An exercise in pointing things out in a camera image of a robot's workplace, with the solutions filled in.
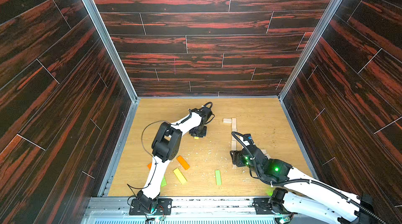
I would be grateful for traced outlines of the natural wood block body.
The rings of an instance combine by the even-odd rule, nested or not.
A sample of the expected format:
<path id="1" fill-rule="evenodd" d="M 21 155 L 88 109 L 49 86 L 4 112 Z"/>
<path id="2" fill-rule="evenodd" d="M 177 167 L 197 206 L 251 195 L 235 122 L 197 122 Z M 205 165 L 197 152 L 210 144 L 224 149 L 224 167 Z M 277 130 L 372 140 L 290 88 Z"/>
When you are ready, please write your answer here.
<path id="1" fill-rule="evenodd" d="M 236 151 L 237 150 L 237 142 L 236 141 L 232 141 L 231 142 L 231 151 Z"/>

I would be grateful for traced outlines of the short natural wood block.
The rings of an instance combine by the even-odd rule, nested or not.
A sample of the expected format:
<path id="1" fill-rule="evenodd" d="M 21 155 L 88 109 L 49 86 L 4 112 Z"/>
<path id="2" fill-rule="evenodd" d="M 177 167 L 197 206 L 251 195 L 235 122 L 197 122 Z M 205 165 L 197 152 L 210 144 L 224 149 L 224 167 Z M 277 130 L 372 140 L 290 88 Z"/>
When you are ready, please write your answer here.
<path id="1" fill-rule="evenodd" d="M 230 124 L 230 123 L 232 123 L 232 119 L 231 118 L 224 118 L 223 123 Z"/>

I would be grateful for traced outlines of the natural wood block neck top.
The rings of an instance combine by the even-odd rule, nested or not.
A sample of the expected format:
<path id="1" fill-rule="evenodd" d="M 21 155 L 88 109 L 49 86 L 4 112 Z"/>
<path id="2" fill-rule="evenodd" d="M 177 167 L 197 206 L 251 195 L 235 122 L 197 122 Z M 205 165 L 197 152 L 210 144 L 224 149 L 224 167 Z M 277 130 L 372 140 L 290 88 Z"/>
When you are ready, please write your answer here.
<path id="1" fill-rule="evenodd" d="M 237 119 L 236 118 L 232 118 L 231 119 L 231 127 L 234 131 L 237 130 Z"/>

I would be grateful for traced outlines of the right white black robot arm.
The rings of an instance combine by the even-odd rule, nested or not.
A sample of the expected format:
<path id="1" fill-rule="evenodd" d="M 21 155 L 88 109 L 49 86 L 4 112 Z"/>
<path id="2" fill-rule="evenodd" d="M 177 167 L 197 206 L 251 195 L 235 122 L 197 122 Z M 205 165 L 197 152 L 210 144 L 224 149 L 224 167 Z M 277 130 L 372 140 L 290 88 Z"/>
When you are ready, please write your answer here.
<path id="1" fill-rule="evenodd" d="M 249 134 L 231 132 L 242 150 L 231 151 L 233 165 L 246 166 L 250 176 L 274 189 L 268 211 L 282 217 L 278 224 L 302 214 L 327 224 L 383 224 L 374 212 L 373 199 L 348 193 L 316 180 L 279 159 L 268 158 Z"/>

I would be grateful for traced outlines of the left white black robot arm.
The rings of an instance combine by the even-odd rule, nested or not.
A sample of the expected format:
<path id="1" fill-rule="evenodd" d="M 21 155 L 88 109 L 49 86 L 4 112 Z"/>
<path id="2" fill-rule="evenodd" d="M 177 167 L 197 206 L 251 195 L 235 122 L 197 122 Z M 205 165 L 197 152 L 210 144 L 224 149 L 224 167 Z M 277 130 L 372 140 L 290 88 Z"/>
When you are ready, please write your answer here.
<path id="1" fill-rule="evenodd" d="M 188 115 L 176 122 L 160 121 L 161 125 L 152 142 L 152 163 L 145 185 L 138 188 L 138 193 L 130 203 L 134 215 L 150 215 L 158 208 L 161 184 L 170 162 L 179 152 L 181 139 L 185 134 L 203 138 L 207 134 L 207 124 L 215 115 L 213 103 L 208 102 L 201 108 L 191 109 Z"/>

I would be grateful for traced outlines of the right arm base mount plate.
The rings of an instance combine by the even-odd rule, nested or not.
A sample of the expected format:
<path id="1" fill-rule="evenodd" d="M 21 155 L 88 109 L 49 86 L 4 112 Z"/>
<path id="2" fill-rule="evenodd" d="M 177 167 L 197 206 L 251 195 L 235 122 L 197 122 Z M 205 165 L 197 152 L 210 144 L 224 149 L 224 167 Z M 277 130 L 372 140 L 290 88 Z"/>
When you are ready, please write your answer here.
<path id="1" fill-rule="evenodd" d="M 256 197 L 252 201 L 252 207 L 257 215 L 275 215 L 269 197 Z"/>

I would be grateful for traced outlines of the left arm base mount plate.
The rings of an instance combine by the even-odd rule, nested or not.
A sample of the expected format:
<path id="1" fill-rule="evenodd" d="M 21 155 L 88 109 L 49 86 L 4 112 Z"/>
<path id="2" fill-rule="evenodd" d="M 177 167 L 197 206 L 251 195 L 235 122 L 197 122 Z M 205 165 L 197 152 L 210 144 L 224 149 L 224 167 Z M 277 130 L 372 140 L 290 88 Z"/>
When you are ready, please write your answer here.
<path id="1" fill-rule="evenodd" d="M 140 201 L 138 198 L 134 198 L 130 203 L 129 215 L 168 216 L 171 215 L 172 203 L 171 198 L 157 198 L 153 201 Z"/>

